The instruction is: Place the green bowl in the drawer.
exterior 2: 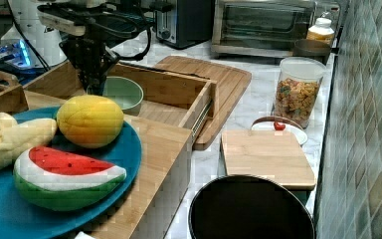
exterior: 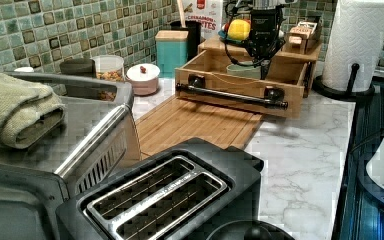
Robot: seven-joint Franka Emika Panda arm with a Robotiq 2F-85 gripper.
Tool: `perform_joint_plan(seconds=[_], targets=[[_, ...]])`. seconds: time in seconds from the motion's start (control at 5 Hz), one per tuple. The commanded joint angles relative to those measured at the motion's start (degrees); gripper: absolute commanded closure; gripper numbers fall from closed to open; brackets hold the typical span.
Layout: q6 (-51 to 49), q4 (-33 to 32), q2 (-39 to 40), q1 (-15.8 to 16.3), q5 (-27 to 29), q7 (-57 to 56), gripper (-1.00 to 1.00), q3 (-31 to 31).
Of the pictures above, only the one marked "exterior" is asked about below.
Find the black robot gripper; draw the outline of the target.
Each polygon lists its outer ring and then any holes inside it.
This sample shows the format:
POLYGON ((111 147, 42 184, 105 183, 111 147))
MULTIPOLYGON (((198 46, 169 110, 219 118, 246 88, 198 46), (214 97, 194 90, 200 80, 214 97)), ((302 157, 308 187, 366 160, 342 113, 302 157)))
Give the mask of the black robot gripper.
POLYGON ((260 79, 268 75, 270 59, 281 49, 285 41, 279 36, 283 22, 281 7, 251 11, 251 28, 245 40, 245 49, 254 58, 261 62, 260 79))

